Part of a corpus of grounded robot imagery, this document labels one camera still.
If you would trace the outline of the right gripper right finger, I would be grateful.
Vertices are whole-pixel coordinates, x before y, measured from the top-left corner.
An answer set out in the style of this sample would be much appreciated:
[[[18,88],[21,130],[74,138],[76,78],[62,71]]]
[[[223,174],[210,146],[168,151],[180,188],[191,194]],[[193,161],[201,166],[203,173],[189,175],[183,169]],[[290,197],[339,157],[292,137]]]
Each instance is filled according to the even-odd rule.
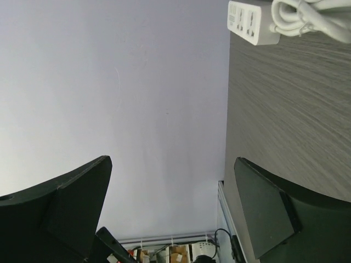
[[[246,158],[234,164],[253,255],[260,262],[350,262],[350,202],[322,195]]]

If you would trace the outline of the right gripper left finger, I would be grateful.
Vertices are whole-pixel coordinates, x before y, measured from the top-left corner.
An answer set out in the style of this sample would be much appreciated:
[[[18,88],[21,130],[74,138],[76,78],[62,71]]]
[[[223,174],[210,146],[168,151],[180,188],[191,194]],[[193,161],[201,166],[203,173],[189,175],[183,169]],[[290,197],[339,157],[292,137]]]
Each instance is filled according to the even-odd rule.
[[[53,179],[1,197],[1,262],[84,262],[90,255],[112,171],[100,156]]]

